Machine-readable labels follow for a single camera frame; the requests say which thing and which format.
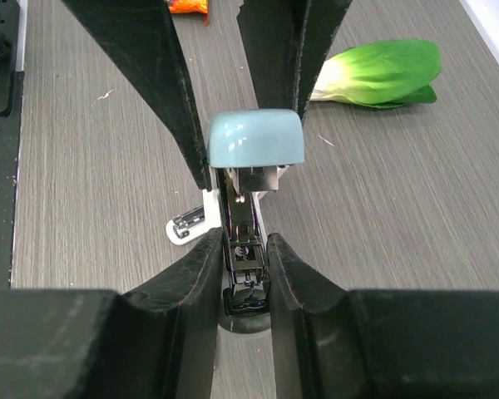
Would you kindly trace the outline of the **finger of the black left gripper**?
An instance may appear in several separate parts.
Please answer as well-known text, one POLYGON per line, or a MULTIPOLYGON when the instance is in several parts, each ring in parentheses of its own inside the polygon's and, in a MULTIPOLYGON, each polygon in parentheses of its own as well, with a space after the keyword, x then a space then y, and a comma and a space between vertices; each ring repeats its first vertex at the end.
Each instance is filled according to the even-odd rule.
POLYGON ((350 0, 246 0, 237 23, 260 108, 307 111, 350 0))
POLYGON ((190 74, 164 1, 66 0, 64 5, 172 134, 200 190, 212 190, 190 74))

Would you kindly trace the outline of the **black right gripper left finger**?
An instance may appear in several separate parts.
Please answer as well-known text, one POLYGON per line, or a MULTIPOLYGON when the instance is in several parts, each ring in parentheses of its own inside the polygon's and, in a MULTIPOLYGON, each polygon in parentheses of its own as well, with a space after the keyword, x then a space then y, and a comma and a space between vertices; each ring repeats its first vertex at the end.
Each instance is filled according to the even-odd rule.
POLYGON ((0 290, 0 398, 207 398, 222 233, 131 291, 0 290))

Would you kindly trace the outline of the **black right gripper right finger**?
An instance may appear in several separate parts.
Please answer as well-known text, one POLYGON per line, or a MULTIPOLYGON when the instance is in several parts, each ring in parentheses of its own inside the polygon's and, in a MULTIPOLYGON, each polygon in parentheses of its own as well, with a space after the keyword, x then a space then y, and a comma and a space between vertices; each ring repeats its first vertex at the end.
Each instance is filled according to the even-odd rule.
POLYGON ((267 254, 277 397, 499 398, 499 291, 348 291, 267 254))

